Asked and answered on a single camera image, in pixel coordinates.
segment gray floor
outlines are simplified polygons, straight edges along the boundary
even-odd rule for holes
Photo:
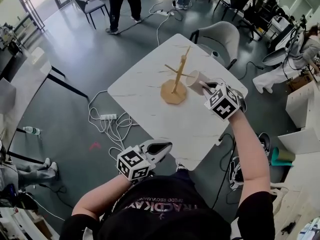
[[[149,15],[149,9],[161,0],[142,0],[142,17]],[[216,1],[192,0],[193,6],[188,11],[182,11],[183,21],[171,17],[159,30],[161,42],[176,33],[189,37],[194,30],[209,26],[220,21],[223,7],[215,14],[213,10]],[[157,9],[170,10],[171,0],[163,0]],[[165,19],[161,15],[153,15],[143,23],[113,36],[105,33],[109,26],[108,18],[101,11],[92,14],[97,30],[88,24],[85,15],[77,8],[69,5],[56,12],[46,20],[45,33],[33,43],[32,47],[40,46],[47,52],[51,64],[66,74],[66,81],[79,88],[90,98],[108,87],[136,62],[157,47],[156,29]],[[232,12],[228,12],[225,21],[231,21]],[[119,30],[133,24],[127,1],[121,11]],[[240,46],[237,63],[231,72],[236,77],[245,73],[246,63],[253,61],[261,65],[262,58],[267,54],[266,40],[249,43],[248,32],[240,30]],[[248,88],[246,98],[248,111],[246,116],[253,129],[257,132],[267,132],[272,138],[273,146],[280,145],[277,136],[294,132],[295,126],[285,111],[287,89],[285,84],[274,87],[274,93],[259,94],[252,84],[252,78],[263,73],[250,67],[247,76],[242,80]],[[94,105],[104,114],[122,114],[123,109],[107,94],[98,97]],[[101,134],[88,123],[88,102],[67,89],[47,80],[36,94],[24,114],[20,127],[33,126],[43,130],[41,139],[34,135],[24,135],[17,132],[11,145],[11,151],[31,158],[44,160],[46,157],[56,161],[60,171],[60,181],[52,186],[57,189],[61,185],[67,188],[61,198],[74,206],[79,198],[102,183],[118,174],[115,162],[108,156],[108,149],[113,146],[105,134]],[[134,146],[145,140],[149,135],[139,126],[132,128],[125,145]],[[100,148],[89,150],[97,142]],[[215,146],[191,177],[196,188],[208,205],[212,206],[224,172],[219,168],[219,162],[224,153],[230,149],[230,140],[220,146]],[[226,167],[228,158],[223,161]],[[271,167],[271,179],[278,182],[283,174],[282,167]],[[171,156],[158,165],[157,174],[170,175],[175,171],[175,162]],[[36,200],[49,211],[59,217],[67,218],[71,209],[62,204],[49,189],[37,186],[29,187]],[[237,205],[226,204],[226,194],[230,191],[225,182],[215,210],[227,221],[235,216]],[[229,195],[229,202],[239,200],[240,191]],[[41,210],[47,221],[60,232],[62,221]]]

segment sneaker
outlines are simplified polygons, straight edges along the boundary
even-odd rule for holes
[[[179,170],[188,170],[182,163],[178,162],[177,160],[175,160],[175,164],[176,164],[176,169],[175,171],[179,171]]]
[[[49,168],[51,166],[51,160],[50,158],[46,158],[45,161],[44,161],[44,165]]]
[[[110,35],[117,35],[119,33],[119,30],[117,28],[115,29],[107,28],[105,32],[107,32],[107,34],[110,34]]]
[[[50,167],[49,168],[51,168],[51,169],[53,169],[56,173],[58,173],[58,165],[57,165],[57,163],[56,162],[53,162],[51,165],[50,165]]]
[[[263,94],[263,93],[264,93],[264,89],[263,89],[261,86],[259,86],[259,85],[257,85],[257,84],[255,83],[255,79],[252,79],[252,82],[253,82],[254,87],[256,88],[256,90],[257,90],[259,93]]]
[[[264,89],[266,89],[266,91],[270,94],[272,94],[274,91],[271,89],[271,88],[267,88],[267,87],[264,87]]]
[[[184,6],[180,5],[180,4],[176,4],[174,8],[176,8],[178,10],[184,10]]]
[[[135,21],[135,23],[136,23],[136,24],[138,24],[138,23],[140,23],[140,22],[141,22],[141,19],[140,19],[140,18],[139,18],[139,19],[135,19],[134,17],[132,17],[132,16],[131,16],[131,19],[133,19],[133,20]]]

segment wooden mug tree stand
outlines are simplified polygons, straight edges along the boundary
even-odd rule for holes
[[[185,55],[181,56],[180,65],[178,70],[173,69],[172,67],[165,64],[167,68],[176,73],[175,79],[170,79],[162,84],[161,86],[161,97],[166,103],[169,104],[180,104],[187,98],[187,88],[182,82],[180,82],[181,76],[184,77],[194,77],[192,75],[183,74],[183,70],[186,64],[187,55],[190,51],[191,46],[188,47]]]

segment teal object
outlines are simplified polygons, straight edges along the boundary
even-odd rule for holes
[[[271,157],[272,166],[293,166],[292,161],[278,160],[278,157],[279,157],[279,148],[275,147],[273,149],[272,157]]]

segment water bottle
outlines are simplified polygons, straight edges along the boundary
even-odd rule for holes
[[[41,130],[31,126],[23,127],[23,130],[28,134],[40,135]]]

